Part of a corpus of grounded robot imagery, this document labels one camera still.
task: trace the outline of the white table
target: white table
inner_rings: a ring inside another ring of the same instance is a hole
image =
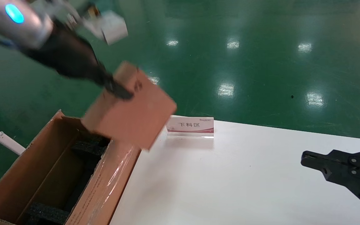
[[[142,152],[111,225],[360,225],[360,200],[300,164],[360,139],[215,121],[215,138]]]

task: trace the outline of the blue indicator light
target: blue indicator light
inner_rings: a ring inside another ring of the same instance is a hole
[[[7,4],[5,6],[6,14],[17,24],[24,22],[24,16],[20,10],[13,4]]]

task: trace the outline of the plastic wrap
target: plastic wrap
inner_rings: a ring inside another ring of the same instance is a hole
[[[111,142],[66,225],[108,224],[140,151],[131,144]]]

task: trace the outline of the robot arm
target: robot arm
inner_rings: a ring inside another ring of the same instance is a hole
[[[133,96],[114,81],[87,40],[47,13],[37,14],[22,0],[0,0],[0,35],[26,56],[63,76],[92,80],[119,98]]]

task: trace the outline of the open cardboard box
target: open cardboard box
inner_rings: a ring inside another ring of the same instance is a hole
[[[29,217],[26,210],[34,202],[64,208],[86,166],[71,147],[95,135],[89,131],[113,141],[65,224],[110,222],[140,147],[151,147],[176,110],[173,100],[131,64],[122,63],[115,78],[129,91],[134,91],[135,83],[142,83],[143,88],[138,85],[138,93],[129,102],[103,91],[83,119],[58,111],[0,179],[0,225],[24,225]]]

